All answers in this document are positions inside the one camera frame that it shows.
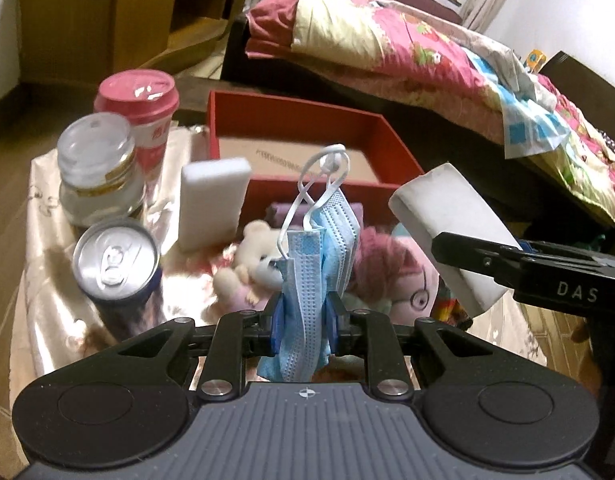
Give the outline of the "white bear plush toy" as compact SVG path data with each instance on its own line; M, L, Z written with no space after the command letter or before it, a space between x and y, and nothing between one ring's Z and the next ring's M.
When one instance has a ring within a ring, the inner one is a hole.
M274 292L282 289L282 276L274 266L281 257L278 229L264 220L243 228L243 238L232 263L213 278L217 316L243 310L262 311Z

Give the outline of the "orange blue box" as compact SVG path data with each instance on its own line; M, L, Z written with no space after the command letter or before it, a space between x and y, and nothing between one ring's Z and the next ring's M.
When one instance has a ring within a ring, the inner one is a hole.
M539 49L532 50L523 63L528 72L537 74L547 62L546 55Z

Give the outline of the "pink lidded drink cup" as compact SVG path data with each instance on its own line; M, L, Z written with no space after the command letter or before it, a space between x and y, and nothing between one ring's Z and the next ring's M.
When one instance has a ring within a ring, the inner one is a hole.
M158 195L170 123L178 107L174 78L150 68L124 70L109 76L99 84L94 99L96 112L119 114L128 120L148 206L155 203Z

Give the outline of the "pink floral quilt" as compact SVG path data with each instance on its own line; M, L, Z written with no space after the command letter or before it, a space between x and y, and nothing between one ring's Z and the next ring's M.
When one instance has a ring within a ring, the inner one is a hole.
M513 50L394 0L260 0L248 58L289 61L341 86L432 110L530 157L615 224L615 153L583 112Z

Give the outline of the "wooden cabinet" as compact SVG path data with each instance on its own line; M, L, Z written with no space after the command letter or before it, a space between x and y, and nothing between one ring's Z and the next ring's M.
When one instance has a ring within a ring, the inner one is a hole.
M244 0L19 0L21 77L95 86L131 68L176 74L207 58Z

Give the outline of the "floral satin tablecloth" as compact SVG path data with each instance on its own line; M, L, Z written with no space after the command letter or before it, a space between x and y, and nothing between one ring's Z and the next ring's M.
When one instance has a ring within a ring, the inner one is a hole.
M170 130L158 201L142 221L162 254L165 318L188 316L196 324L217 320L212 278L230 263L234 247L215 254L185 255L177 242L180 170L208 155L208 129ZM10 352L10 396L16 398L39 376L71 364L112 344L94 305L76 285L71 270L78 232L66 220L58 199L57 152L30 163L27 196L26 257L14 315Z

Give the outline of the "aluminium drink can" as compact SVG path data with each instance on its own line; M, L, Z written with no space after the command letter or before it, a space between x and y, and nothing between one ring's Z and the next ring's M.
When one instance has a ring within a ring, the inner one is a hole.
M80 237L72 271L112 336L123 341L165 321L160 251L138 221L100 221Z

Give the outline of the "red cardboard box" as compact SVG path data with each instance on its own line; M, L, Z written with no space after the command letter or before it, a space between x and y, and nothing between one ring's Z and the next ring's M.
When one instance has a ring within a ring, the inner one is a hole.
M307 159L331 144L343 144L351 170L342 190L364 208L367 226L393 226L392 194L423 174L385 118L336 105L212 91L206 121L210 157L244 157L252 177L241 211L243 224L263 219L273 203L291 203Z

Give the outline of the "white sponge block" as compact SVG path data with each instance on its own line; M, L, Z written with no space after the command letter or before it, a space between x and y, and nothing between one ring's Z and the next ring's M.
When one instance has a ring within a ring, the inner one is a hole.
M183 252L228 243L236 236L251 174L244 157L182 167L178 245Z

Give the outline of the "clear glass jar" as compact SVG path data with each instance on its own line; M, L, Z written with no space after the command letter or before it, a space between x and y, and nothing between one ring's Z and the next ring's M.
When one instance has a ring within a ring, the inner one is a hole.
M60 135L59 198L66 218L78 228L110 218L136 217L144 206L144 177L128 120L94 113Z

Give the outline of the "blue face mask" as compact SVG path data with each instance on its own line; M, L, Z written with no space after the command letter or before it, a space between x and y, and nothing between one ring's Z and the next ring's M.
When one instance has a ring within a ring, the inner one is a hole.
M342 191L351 168L347 149L332 144L304 165L294 201L282 218L274 266L282 276L284 335L277 356L257 373L271 382L308 382L331 353L325 331L328 292L349 284L361 225Z

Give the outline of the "white foam block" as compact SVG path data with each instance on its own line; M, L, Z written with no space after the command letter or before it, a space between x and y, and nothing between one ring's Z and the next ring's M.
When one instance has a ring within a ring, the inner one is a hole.
M452 268L432 255L432 240L443 232L519 246L505 223L452 164L445 162L402 185L391 196L389 207L472 318L490 310L507 292L489 276Z

